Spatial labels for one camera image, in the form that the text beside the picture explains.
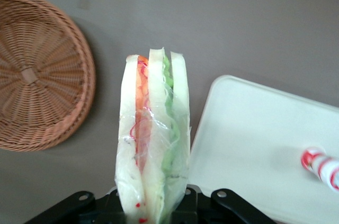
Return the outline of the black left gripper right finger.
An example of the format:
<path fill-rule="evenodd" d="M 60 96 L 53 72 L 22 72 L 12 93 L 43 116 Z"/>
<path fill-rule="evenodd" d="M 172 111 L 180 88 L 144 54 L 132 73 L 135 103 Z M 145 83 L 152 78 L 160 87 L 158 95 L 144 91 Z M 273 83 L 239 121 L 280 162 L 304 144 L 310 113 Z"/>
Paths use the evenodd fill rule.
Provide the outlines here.
<path fill-rule="evenodd" d="M 193 184 L 172 212 L 171 223 L 255 223 L 274 224 L 275 221 L 229 189 L 217 189 L 206 196 Z"/>

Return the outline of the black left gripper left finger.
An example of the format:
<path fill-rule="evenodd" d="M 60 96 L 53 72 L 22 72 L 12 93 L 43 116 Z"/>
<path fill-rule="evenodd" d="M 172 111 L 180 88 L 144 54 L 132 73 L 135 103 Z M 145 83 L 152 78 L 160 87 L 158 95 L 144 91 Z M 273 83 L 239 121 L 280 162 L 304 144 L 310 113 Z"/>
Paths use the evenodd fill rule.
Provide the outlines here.
<path fill-rule="evenodd" d="M 125 223 L 117 187 L 97 199 L 79 191 L 28 220 L 26 223 Z"/>

